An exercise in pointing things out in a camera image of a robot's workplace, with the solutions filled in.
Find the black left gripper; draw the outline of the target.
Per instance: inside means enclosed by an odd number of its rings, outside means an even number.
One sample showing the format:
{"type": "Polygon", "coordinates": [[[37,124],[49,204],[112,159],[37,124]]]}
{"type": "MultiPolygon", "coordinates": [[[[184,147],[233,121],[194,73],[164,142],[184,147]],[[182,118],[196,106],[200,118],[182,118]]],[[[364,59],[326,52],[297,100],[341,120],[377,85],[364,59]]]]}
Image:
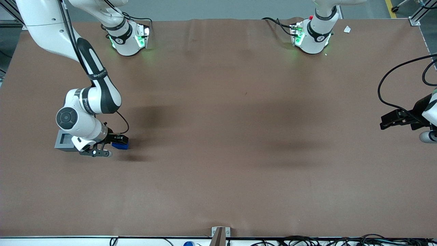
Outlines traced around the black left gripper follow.
{"type": "Polygon", "coordinates": [[[410,123],[410,117],[408,116],[405,111],[401,109],[395,109],[383,116],[381,116],[381,123],[380,128],[381,130],[385,130],[389,127],[393,126],[403,126],[403,125],[410,125],[411,130],[415,131],[422,127],[430,127],[431,123],[426,120],[422,113],[425,111],[426,107],[428,106],[430,99],[432,97],[432,94],[429,94],[422,99],[418,100],[415,104],[412,110],[409,112],[416,118],[413,119],[413,123],[410,123]]]}

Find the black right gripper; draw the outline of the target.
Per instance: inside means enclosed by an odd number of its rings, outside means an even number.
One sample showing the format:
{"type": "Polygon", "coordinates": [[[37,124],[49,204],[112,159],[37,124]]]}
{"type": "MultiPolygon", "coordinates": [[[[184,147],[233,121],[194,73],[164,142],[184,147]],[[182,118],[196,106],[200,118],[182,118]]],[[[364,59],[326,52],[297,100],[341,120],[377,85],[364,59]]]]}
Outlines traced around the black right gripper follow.
{"type": "Polygon", "coordinates": [[[103,123],[103,125],[107,129],[107,135],[102,141],[102,145],[110,144],[113,142],[113,144],[117,145],[127,145],[129,143],[129,138],[125,135],[117,135],[111,128],[107,126],[107,123],[103,123]]]}

